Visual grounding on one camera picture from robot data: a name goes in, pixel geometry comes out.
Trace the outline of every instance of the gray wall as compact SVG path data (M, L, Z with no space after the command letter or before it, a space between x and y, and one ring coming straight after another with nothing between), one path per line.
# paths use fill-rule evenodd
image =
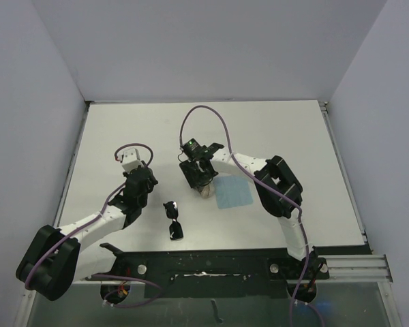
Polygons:
M87 100L330 99L385 0L33 0Z
M0 0L0 326L21 299L21 257L53 221L84 109L30 0Z
M372 247L409 326L409 0L389 0L332 97L332 124Z

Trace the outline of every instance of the blue cloth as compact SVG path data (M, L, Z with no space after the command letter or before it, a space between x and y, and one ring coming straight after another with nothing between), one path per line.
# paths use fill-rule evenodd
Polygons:
M238 176L219 176L213 179L219 209L247 206L253 203L248 182Z

